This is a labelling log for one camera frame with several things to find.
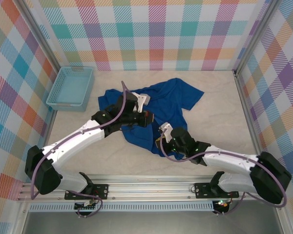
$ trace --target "plaid wallpaper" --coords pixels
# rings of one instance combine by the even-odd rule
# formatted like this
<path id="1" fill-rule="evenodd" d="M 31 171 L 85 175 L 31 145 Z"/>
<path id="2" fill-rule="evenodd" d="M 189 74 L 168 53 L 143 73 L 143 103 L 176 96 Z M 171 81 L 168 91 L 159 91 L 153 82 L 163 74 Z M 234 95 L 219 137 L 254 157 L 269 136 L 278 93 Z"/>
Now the plaid wallpaper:
<path id="1" fill-rule="evenodd" d="M 293 0 L 281 3 L 240 81 L 264 150 L 293 176 Z M 287 194 L 293 224 L 293 184 Z"/>
<path id="2" fill-rule="evenodd" d="M 0 234 L 15 218 L 26 152 L 43 144 L 52 114 L 45 101 L 55 77 L 12 0 L 0 0 Z"/>
<path id="3" fill-rule="evenodd" d="M 67 60 L 66 65 L 98 70 L 231 70 L 242 49 L 239 42 L 249 34 L 252 12 L 264 0 L 26 2 L 61 64 Z"/>
<path id="4" fill-rule="evenodd" d="M 249 45 L 251 39 L 253 38 L 253 35 L 254 35 L 254 33 L 255 33 L 255 30 L 257 29 L 257 27 L 258 27 L 258 25 L 259 25 L 261 19 L 263 18 L 264 14 L 265 14 L 265 12 L 266 12 L 268 6 L 269 6 L 269 3 L 270 3 L 271 1 L 272 1 L 272 0 L 265 0 L 265 3 L 263 4 L 262 9 L 260 10 L 260 12 L 259 12 L 259 14 L 258 14 L 258 16 L 257 16 L 257 18 L 256 18 L 256 20 L 255 20 L 255 23 L 254 23 L 252 29 L 250 30 L 247 39 L 246 39 L 245 42 L 244 42 L 244 45 L 243 45 L 243 47 L 242 47 L 242 49 L 241 49 L 241 51 L 240 51 L 240 53 L 239 53 L 238 59 L 236 60 L 234 66 L 233 66 L 233 70 L 236 70 L 237 66 L 239 65 L 239 63 L 240 63 L 240 61 L 241 61 L 241 58 L 242 58 L 242 56 L 243 56 L 243 54 L 244 54 L 246 48 L 248 47 L 248 45 Z"/>

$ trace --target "shirt sleeve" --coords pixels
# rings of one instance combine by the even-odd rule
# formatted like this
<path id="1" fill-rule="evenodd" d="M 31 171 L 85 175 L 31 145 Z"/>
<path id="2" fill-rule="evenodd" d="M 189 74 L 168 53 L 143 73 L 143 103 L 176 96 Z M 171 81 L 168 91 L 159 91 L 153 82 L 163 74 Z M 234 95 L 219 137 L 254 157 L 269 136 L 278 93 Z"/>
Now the shirt sleeve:
<path id="1" fill-rule="evenodd" d="M 186 110 L 191 110 L 204 94 L 203 91 L 194 88 L 181 79 L 179 79 L 179 87 L 181 89 L 181 107 Z"/>

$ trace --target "black mounting bracket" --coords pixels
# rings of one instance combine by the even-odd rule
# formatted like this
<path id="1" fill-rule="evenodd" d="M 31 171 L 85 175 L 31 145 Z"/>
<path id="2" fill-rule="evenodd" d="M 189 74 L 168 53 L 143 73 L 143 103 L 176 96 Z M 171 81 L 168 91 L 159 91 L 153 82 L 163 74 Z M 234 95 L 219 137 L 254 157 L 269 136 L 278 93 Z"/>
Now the black mounting bracket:
<path id="1" fill-rule="evenodd" d="M 196 198 L 238 198 L 239 192 L 221 192 L 219 196 L 216 196 L 210 189 L 210 183 L 195 183 L 194 191 Z"/>
<path id="2" fill-rule="evenodd" d="M 106 200 L 108 195 L 108 184 L 93 184 L 92 191 L 93 191 L 92 195 L 98 196 L 102 200 Z M 65 200 L 91 200 L 90 197 L 76 195 L 74 193 L 71 193 L 70 191 L 65 191 L 64 199 Z"/>

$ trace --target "plastic basket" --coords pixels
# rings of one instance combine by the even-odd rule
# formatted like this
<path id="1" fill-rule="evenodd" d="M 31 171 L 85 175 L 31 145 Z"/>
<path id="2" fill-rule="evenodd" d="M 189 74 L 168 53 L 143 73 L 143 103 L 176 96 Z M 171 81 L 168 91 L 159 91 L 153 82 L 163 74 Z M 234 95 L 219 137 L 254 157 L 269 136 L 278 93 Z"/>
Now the plastic basket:
<path id="1" fill-rule="evenodd" d="M 46 103 L 54 110 L 85 111 L 93 82 L 91 67 L 61 67 Z"/>

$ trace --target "cable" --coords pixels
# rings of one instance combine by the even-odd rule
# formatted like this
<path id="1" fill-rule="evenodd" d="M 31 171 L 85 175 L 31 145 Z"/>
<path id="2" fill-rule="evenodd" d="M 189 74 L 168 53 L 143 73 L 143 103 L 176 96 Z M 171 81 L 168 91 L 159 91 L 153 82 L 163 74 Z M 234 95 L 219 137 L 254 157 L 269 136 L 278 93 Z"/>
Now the cable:
<path id="1" fill-rule="evenodd" d="M 193 188 L 194 186 L 195 186 L 195 185 L 193 185 L 193 186 L 190 188 L 191 192 L 193 192 L 193 193 L 195 193 L 195 191 L 192 190 L 192 188 Z"/>
<path id="2" fill-rule="evenodd" d="M 164 151 L 164 148 L 163 148 L 163 137 L 164 137 L 164 133 L 166 132 L 166 129 L 164 129 L 164 131 L 162 132 L 161 134 L 161 138 L 160 138 L 160 148 L 161 148 L 161 151 L 163 153 L 163 155 L 168 158 L 170 161 L 173 161 L 173 162 L 186 162 L 186 161 L 189 161 L 195 157 L 198 157 L 198 156 L 203 156 L 205 154 L 223 154 L 223 155 L 229 155 L 229 156 L 232 156 L 232 157 L 237 157 L 237 158 L 240 158 L 240 159 L 244 159 L 244 160 L 247 160 L 249 162 L 252 162 L 254 163 L 255 165 L 259 166 L 260 168 L 262 168 L 265 172 L 267 172 L 271 177 L 272 179 L 276 182 L 276 184 L 278 185 L 279 189 L 281 190 L 281 193 L 283 195 L 283 203 L 280 205 L 275 205 L 275 204 L 272 204 L 270 202 L 267 202 L 263 199 L 260 199 L 258 197 L 255 197 L 254 195 L 250 194 L 250 193 L 247 193 L 248 195 L 250 195 L 251 197 L 253 197 L 254 199 L 257 199 L 259 201 L 262 201 L 264 202 L 265 204 L 268 204 L 270 206 L 273 206 L 275 208 L 282 208 L 284 207 L 286 204 L 287 204 L 287 195 L 285 193 L 285 190 L 284 188 L 282 187 L 281 183 L 279 182 L 279 180 L 274 176 L 273 173 L 271 173 L 271 171 L 269 171 L 265 166 L 263 166 L 262 164 L 260 164 L 259 162 L 256 162 L 255 160 L 253 159 L 250 159 L 250 158 L 247 158 L 245 156 L 241 156 L 241 155 L 237 155 L 237 154 L 234 154 L 234 153 L 230 153 L 230 152 L 224 152 L 224 151 L 205 151 L 205 152 L 201 152 L 201 153 L 198 153 L 196 155 L 193 155 L 191 157 L 188 157 L 187 159 L 181 159 L 181 160 L 175 160 L 175 159 L 172 159 L 170 158 Z"/>
<path id="3" fill-rule="evenodd" d="M 93 130 L 96 130 L 96 129 L 98 129 L 98 128 L 103 128 L 103 127 L 105 127 L 105 126 L 107 126 L 107 125 L 109 125 L 109 124 L 115 122 L 115 121 L 121 116 L 121 114 L 122 114 L 123 111 L 124 111 L 125 104 L 126 104 L 126 92 L 130 92 L 130 91 L 128 90 L 128 88 L 126 87 L 126 85 L 125 85 L 125 83 L 124 83 L 123 81 L 122 81 L 122 87 L 123 87 L 123 94 L 124 94 L 124 95 L 123 95 L 123 104 L 122 104 L 122 107 L 121 107 L 119 113 L 117 114 L 117 116 L 116 116 L 114 119 L 112 119 L 112 120 L 110 120 L 109 122 L 107 122 L 107 123 L 101 124 L 101 125 L 96 126 L 96 127 L 93 127 L 93 128 L 85 129 L 85 130 L 83 131 L 83 133 L 86 133 L 86 132 L 89 132 L 89 131 L 93 131 Z M 46 153 L 46 154 L 40 159 L 40 161 L 37 163 L 37 166 L 36 166 L 35 169 L 34 169 L 33 176 L 32 176 L 31 183 L 30 183 L 30 198 L 31 198 L 32 200 L 34 200 L 34 199 L 37 197 L 37 195 L 39 194 L 39 191 L 38 191 L 36 194 L 34 194 L 34 187 L 35 187 L 35 179 L 36 179 L 37 171 L 38 171 L 38 169 L 40 168 L 42 162 L 43 162 L 43 161 L 44 161 L 44 160 L 45 160 L 45 159 L 51 154 L 51 151 L 54 151 L 54 150 L 58 149 L 61 145 L 63 145 L 64 143 L 68 142 L 70 139 L 74 138 L 75 136 L 78 136 L 79 134 L 82 134 L 82 133 L 81 133 L 81 132 L 74 133 L 73 135 L 71 135 L 71 136 L 69 136 L 68 138 L 66 138 L 66 139 L 64 139 L 63 141 L 61 141 L 59 144 L 57 144 L 56 146 L 54 146 L 54 147 L 53 147 L 48 153 Z M 98 196 L 81 194 L 81 193 L 77 193 L 77 192 L 74 192 L 74 191 L 71 191 L 71 192 L 72 192 L 72 193 L 75 193 L 75 194 L 77 194 L 77 195 L 82 195 L 82 196 L 92 197 L 92 198 L 95 198 L 95 199 L 98 199 L 98 200 L 101 201 L 101 205 L 100 205 L 99 209 L 98 209 L 97 211 L 95 211 L 93 214 L 91 213 L 91 214 L 88 215 L 88 216 L 92 216 L 92 215 L 96 214 L 96 213 L 102 208 L 102 206 L 103 206 L 102 199 L 99 198 Z"/>
<path id="4" fill-rule="evenodd" d="M 231 204 L 232 203 L 232 200 L 233 200 L 233 194 L 232 194 L 232 192 L 230 192 L 230 195 L 231 195 L 231 199 L 230 199 L 229 204 Z"/>
<path id="5" fill-rule="evenodd" d="M 95 215 L 97 212 L 99 212 L 99 210 L 102 209 L 102 207 L 103 207 L 103 201 L 102 201 L 102 199 L 101 199 L 100 197 L 98 197 L 98 196 L 87 195 L 87 194 L 81 194 L 81 193 L 77 193 L 77 192 L 74 192 L 74 191 L 69 191 L 69 192 L 71 192 L 71 193 L 73 193 L 73 194 L 76 194 L 76 195 L 80 195 L 80 196 L 91 197 L 91 198 L 93 198 L 93 199 L 97 199 L 97 200 L 99 200 L 99 201 L 101 202 L 99 208 L 98 208 L 96 211 L 93 211 L 93 212 L 91 212 L 91 213 L 88 214 L 88 215 L 81 215 L 81 214 L 79 213 L 79 210 L 80 210 L 81 208 L 78 208 L 78 209 L 77 209 L 77 214 L 78 214 L 78 216 L 81 217 L 81 218 L 88 218 L 88 217 L 91 217 L 91 216 Z"/>

